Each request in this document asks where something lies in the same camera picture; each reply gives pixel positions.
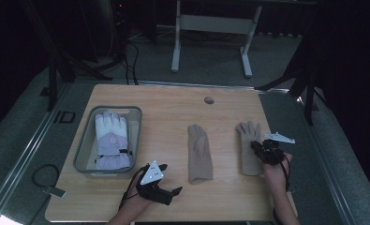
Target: human arm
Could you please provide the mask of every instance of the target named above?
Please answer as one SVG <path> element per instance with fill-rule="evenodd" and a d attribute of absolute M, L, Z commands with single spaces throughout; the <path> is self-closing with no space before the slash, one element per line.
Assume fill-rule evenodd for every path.
<path fill-rule="evenodd" d="M 284 159 L 282 163 L 288 172 L 292 155 L 287 153 L 285 155 L 288 160 Z M 281 165 L 277 164 L 272 166 L 270 164 L 262 163 L 262 168 L 267 186 L 272 193 L 274 209 L 279 220 L 284 225 L 301 224 L 292 209 L 292 205 L 290 204 L 286 189 L 287 181 Z"/>
<path fill-rule="evenodd" d="M 134 180 L 134 184 L 138 182 L 138 179 L 139 177 Z M 130 188 L 127 196 L 128 197 L 124 205 L 107 223 L 108 225 L 128 225 L 130 222 L 134 221 L 138 216 L 140 216 L 143 211 L 152 203 L 152 201 L 146 200 L 138 194 L 135 185 Z"/>

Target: gray fabric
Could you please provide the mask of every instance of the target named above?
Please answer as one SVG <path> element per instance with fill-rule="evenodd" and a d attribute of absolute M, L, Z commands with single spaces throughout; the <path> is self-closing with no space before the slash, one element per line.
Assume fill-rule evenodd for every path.
<path fill-rule="evenodd" d="M 237 125 L 241 135 L 241 168 L 244 175 L 260 175 L 263 173 L 258 157 L 251 148 L 251 142 L 260 142 L 260 123 L 254 127 L 252 121 L 242 122 Z"/>
<path fill-rule="evenodd" d="M 207 133 L 195 124 L 188 127 L 188 182 L 198 185 L 214 179 Z"/>

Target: table leg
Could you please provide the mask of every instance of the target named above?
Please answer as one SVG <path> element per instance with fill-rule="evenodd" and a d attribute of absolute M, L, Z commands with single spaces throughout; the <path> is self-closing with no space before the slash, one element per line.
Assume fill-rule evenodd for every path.
<path fill-rule="evenodd" d="M 256 12 L 254 14 L 253 22 L 251 24 L 251 27 L 249 28 L 245 46 L 240 48 L 240 54 L 243 60 L 244 75 L 245 77 L 248 77 L 248 78 L 252 77 L 252 70 L 251 70 L 251 65 L 249 64 L 248 51 L 249 51 L 249 46 L 251 45 L 251 42 L 252 42 L 252 37 L 255 35 L 255 29 L 258 24 L 258 19 L 261 13 L 261 9 L 262 7 L 257 7 Z"/>
<path fill-rule="evenodd" d="M 176 27 L 175 27 L 175 47 L 173 49 L 172 72 L 179 71 L 179 60 L 181 56 L 181 1 L 176 1 Z"/>

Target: motion capture marker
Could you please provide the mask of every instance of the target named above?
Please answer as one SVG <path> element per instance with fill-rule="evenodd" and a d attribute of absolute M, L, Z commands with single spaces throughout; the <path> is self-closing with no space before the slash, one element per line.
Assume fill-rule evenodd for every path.
<path fill-rule="evenodd" d="M 141 179 L 141 185 L 147 185 L 156 180 L 161 180 L 164 177 L 164 174 L 159 169 L 157 162 L 154 160 L 147 170 L 146 174 Z"/>
<path fill-rule="evenodd" d="M 279 134 L 278 132 L 276 132 L 274 134 L 265 134 L 264 137 L 267 138 L 267 139 L 282 142 L 282 143 L 295 143 L 294 139 L 289 139 L 289 138 Z"/>
<path fill-rule="evenodd" d="M 215 103 L 214 99 L 211 97 L 205 97 L 204 102 L 207 103 L 208 105 L 212 105 Z"/>

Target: transparent container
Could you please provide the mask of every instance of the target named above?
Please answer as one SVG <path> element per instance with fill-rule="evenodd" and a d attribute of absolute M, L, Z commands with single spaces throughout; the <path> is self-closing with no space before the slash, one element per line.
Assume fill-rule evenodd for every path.
<path fill-rule="evenodd" d="M 105 111 L 118 113 L 126 119 L 127 137 L 128 137 L 128 156 L 130 166 L 119 170 L 99 170 L 96 167 L 97 140 L 96 140 L 96 122 L 97 114 L 103 114 Z M 96 106 L 89 113 L 84 131 L 82 132 L 80 144 L 74 157 L 74 167 L 80 173 L 91 176 L 131 176 L 130 172 L 136 165 L 138 156 L 139 136 L 141 134 L 142 112 L 136 106 Z"/>

